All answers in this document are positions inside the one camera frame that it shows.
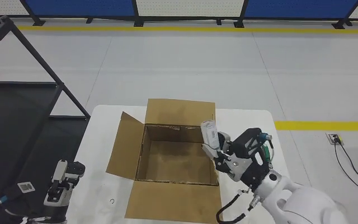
floor outlet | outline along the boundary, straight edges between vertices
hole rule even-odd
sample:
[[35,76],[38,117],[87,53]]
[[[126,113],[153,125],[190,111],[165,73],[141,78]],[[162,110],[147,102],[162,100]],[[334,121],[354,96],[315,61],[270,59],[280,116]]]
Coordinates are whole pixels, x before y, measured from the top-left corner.
[[343,140],[342,140],[341,136],[339,134],[337,134],[337,133],[326,133],[326,136],[328,138],[329,143],[330,144],[335,144],[335,135],[337,135],[340,138],[341,143],[344,146],[345,144],[343,143]]

yellow floor line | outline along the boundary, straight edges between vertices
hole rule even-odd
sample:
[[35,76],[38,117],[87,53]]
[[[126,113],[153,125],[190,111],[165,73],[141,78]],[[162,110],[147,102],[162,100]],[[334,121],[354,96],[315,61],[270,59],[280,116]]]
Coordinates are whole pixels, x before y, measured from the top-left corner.
[[182,32],[280,32],[298,34],[358,34],[358,30],[234,28],[234,27],[125,27],[125,26],[18,26],[30,31],[182,31]]
[[275,122],[277,130],[346,130],[358,131],[358,122]]

open cardboard box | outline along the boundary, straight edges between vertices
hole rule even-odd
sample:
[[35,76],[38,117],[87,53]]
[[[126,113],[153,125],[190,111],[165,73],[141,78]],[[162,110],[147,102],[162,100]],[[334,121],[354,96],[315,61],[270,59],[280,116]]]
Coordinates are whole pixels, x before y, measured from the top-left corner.
[[134,180],[125,218],[215,223],[221,208],[200,124],[215,104],[149,99],[145,124],[122,113],[107,172]]

white label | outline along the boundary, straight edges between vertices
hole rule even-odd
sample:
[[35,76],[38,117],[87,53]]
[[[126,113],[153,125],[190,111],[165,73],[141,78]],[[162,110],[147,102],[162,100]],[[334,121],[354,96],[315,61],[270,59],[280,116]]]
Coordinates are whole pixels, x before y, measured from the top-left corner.
[[18,183],[17,186],[20,188],[21,192],[28,193],[28,192],[34,192],[35,188],[31,182],[23,182]]
[[201,123],[201,132],[205,144],[208,144],[213,149],[220,148],[215,121],[207,120]]

white wall panel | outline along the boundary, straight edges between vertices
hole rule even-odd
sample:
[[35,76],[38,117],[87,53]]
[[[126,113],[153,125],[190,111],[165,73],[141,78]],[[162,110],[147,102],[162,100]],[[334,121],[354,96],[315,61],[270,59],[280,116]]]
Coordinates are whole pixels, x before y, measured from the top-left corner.
[[238,17],[244,0],[137,0],[140,16]]
[[19,0],[0,0],[0,15],[28,15]]
[[358,18],[358,7],[354,10],[354,12],[351,14],[350,18]]

